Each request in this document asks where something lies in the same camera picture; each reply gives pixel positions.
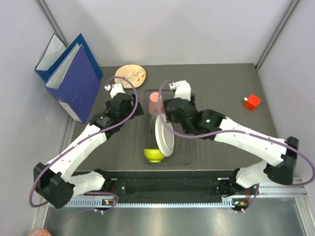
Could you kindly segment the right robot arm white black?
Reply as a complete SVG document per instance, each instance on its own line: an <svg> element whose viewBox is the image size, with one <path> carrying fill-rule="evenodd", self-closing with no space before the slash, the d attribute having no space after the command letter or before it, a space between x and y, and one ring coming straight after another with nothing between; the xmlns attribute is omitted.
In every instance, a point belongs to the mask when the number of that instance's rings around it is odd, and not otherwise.
<svg viewBox="0 0 315 236"><path fill-rule="evenodd" d="M298 139L273 138L246 128L214 110L198 111L193 99L177 97L164 100L162 104L165 120L181 125L181 137L225 143L261 158L256 164L236 168L228 180L219 181L217 192L220 195L240 195L254 185L269 181L293 184Z"/></svg>

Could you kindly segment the pink cup left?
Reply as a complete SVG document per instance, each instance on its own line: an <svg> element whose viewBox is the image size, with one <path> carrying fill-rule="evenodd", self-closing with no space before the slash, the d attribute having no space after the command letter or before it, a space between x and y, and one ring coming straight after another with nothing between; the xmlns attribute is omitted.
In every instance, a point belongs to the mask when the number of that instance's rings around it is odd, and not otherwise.
<svg viewBox="0 0 315 236"><path fill-rule="evenodd" d="M148 105L148 112L150 115L153 115L158 111L158 106L160 105L161 110L163 111L163 102L159 101L162 100L162 96L159 92L153 92L149 96L149 105Z"/></svg>

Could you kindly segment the clear wine glass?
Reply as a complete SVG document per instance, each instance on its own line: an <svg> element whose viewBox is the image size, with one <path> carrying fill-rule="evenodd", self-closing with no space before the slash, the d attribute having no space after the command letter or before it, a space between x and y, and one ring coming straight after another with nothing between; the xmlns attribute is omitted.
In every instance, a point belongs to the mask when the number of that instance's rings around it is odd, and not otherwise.
<svg viewBox="0 0 315 236"><path fill-rule="evenodd" d="M153 121L156 121L156 119L158 118L159 115L164 114L164 112L159 112L159 111L155 111L154 113L151 114L151 118Z"/></svg>

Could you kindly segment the beige floral plate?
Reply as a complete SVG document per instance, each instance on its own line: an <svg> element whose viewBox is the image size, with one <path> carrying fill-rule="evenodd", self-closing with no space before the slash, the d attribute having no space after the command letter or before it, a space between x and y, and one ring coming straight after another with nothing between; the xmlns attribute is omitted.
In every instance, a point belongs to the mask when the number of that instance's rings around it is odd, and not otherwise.
<svg viewBox="0 0 315 236"><path fill-rule="evenodd" d="M127 64L121 66L116 72L115 76L124 77L130 81L135 88L140 87L146 79L146 70L137 64Z"/></svg>

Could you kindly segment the blue binder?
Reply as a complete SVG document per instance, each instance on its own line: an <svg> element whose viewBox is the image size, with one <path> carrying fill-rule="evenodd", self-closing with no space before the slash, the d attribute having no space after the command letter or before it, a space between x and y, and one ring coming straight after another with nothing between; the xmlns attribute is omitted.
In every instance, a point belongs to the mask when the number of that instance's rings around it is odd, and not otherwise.
<svg viewBox="0 0 315 236"><path fill-rule="evenodd" d="M100 81L83 45L76 44L45 84L47 90L76 122L87 122Z"/></svg>
<svg viewBox="0 0 315 236"><path fill-rule="evenodd" d="M62 63L62 61L66 58L66 56L76 44L83 46L91 66L94 69L98 80L100 81L103 77L103 73L82 34L79 34L67 47L56 34L53 34L40 60L35 66L35 72L42 78L43 81L48 81L54 71L58 68L58 66Z"/></svg>

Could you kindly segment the aluminium rail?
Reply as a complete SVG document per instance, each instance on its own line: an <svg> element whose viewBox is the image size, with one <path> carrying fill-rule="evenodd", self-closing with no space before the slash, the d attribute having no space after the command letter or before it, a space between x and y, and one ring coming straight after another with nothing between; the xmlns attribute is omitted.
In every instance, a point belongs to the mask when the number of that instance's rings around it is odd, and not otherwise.
<svg viewBox="0 0 315 236"><path fill-rule="evenodd" d="M107 210L113 207L126 208L187 208L187 207L212 207L231 208L234 211L246 211L258 198L296 198L306 196L306 190L302 186L280 187L274 184L255 186L243 195L221 197L211 195L205 191L173 191L173 192L144 192L136 191L127 195L109 193L104 195L97 192L96 195L80 195L70 199L63 207L96 208Z"/></svg>

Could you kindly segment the yellow-green bowl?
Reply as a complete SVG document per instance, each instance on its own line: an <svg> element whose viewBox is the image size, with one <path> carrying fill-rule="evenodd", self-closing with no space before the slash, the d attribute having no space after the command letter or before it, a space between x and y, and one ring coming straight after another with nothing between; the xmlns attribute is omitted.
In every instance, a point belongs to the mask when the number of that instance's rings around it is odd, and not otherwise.
<svg viewBox="0 0 315 236"><path fill-rule="evenodd" d="M159 163L165 156L158 148L146 148L144 149L144 156L149 162Z"/></svg>

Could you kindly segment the white plate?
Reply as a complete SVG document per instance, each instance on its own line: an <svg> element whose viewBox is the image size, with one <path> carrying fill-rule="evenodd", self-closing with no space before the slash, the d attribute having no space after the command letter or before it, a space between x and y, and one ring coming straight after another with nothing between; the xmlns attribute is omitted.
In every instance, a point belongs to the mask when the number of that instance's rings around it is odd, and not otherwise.
<svg viewBox="0 0 315 236"><path fill-rule="evenodd" d="M158 115L155 121L155 137L160 152L169 157L174 151L175 138L173 126L166 122L165 114Z"/></svg>

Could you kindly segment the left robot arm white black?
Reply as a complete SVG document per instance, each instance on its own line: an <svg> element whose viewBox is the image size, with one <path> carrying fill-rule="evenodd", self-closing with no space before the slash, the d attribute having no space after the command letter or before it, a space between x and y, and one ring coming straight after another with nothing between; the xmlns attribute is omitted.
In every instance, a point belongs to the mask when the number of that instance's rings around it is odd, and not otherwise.
<svg viewBox="0 0 315 236"><path fill-rule="evenodd" d="M143 115L136 94L119 92L106 103L106 110L93 117L83 132L57 157L47 164L38 163L33 170L33 190L59 209L72 197L97 191L106 195L112 184L102 170L74 176L78 166L100 145L108 141L130 119Z"/></svg>

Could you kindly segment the black wire dish rack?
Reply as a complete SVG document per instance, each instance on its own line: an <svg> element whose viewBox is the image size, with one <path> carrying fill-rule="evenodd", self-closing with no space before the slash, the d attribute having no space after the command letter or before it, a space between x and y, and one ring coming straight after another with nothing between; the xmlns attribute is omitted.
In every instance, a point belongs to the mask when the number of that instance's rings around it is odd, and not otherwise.
<svg viewBox="0 0 315 236"><path fill-rule="evenodd" d="M164 158L161 162L150 162L144 155L147 148L157 148L158 144L155 138L155 120L148 112L149 97L156 89L148 89L144 93L144 115L141 123L141 160L149 165L171 166L188 165L195 162L196 139L184 139L178 136L174 137L174 151L172 155Z"/></svg>

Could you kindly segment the rear blue binder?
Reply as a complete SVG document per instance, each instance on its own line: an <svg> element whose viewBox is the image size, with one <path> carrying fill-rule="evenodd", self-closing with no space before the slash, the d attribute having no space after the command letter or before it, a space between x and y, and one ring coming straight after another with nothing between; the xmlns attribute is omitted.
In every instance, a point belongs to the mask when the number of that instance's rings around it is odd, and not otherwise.
<svg viewBox="0 0 315 236"><path fill-rule="evenodd" d="M43 81L48 81L54 71L58 68L58 66L62 63L62 61L66 58L66 56L76 44L83 46L91 66L94 69L98 80L100 81L103 77L103 73L82 34L79 34L67 47L56 34L53 34L40 60L35 66L35 72L42 78Z"/></svg>

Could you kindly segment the front blue binder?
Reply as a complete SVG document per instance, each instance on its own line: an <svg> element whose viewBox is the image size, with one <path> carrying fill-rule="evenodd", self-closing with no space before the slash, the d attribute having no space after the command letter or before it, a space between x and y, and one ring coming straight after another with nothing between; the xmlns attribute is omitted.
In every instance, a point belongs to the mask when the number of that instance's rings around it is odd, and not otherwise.
<svg viewBox="0 0 315 236"><path fill-rule="evenodd" d="M47 90L76 122L87 122L100 81L83 45L76 44L45 84Z"/></svg>

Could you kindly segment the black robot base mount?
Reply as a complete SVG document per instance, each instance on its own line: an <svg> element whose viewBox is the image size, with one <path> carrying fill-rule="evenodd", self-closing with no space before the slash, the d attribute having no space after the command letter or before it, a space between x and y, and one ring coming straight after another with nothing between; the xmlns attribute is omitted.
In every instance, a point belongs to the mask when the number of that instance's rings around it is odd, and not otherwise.
<svg viewBox="0 0 315 236"><path fill-rule="evenodd" d="M162 171L103 171L105 178L102 191L127 195L136 191L175 192L205 191L211 195L228 197L243 195L250 191L244 188L229 190L228 179L232 171L162 170Z"/></svg>

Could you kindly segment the red cube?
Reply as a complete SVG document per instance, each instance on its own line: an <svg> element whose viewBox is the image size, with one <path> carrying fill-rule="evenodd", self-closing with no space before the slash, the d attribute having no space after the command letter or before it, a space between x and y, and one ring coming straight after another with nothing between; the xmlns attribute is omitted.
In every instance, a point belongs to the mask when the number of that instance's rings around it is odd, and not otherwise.
<svg viewBox="0 0 315 236"><path fill-rule="evenodd" d="M248 98L244 98L244 107L253 112L260 104L261 99L254 94L251 94Z"/></svg>

